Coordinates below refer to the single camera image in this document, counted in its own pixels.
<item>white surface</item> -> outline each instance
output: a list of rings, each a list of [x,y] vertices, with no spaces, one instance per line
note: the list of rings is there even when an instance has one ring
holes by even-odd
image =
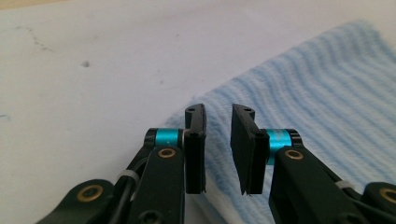
[[[0,223],[38,221],[83,181],[114,183],[148,128],[334,26],[366,19],[395,48],[395,12],[395,1],[369,0],[80,0],[0,11]],[[205,222],[188,195],[186,223]]]

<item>blue striped towel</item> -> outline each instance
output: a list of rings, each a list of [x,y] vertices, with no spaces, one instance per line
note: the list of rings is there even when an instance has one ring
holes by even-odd
[[[296,129],[305,146],[362,193],[396,184],[396,54],[366,21],[319,35],[196,98],[207,114],[206,191],[194,200],[212,223],[273,223],[268,197],[241,195],[230,148],[232,104],[256,111],[259,128]],[[183,114],[167,127],[183,127]]]

